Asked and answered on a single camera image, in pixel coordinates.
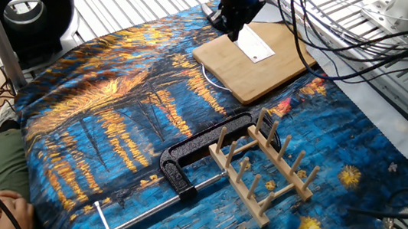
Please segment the person's right hand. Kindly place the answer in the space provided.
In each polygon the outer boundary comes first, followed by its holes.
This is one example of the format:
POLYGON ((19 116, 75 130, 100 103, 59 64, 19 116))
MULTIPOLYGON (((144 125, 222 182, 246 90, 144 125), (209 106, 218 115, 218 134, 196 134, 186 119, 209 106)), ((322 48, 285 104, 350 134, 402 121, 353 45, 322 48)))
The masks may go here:
MULTIPOLYGON (((21 229, 34 229, 34 208, 33 205, 26 202, 23 196, 17 192, 0 191, 0 199, 15 217, 21 229)), ((0 229, 15 229, 8 216, 2 212, 0 216, 0 229)))

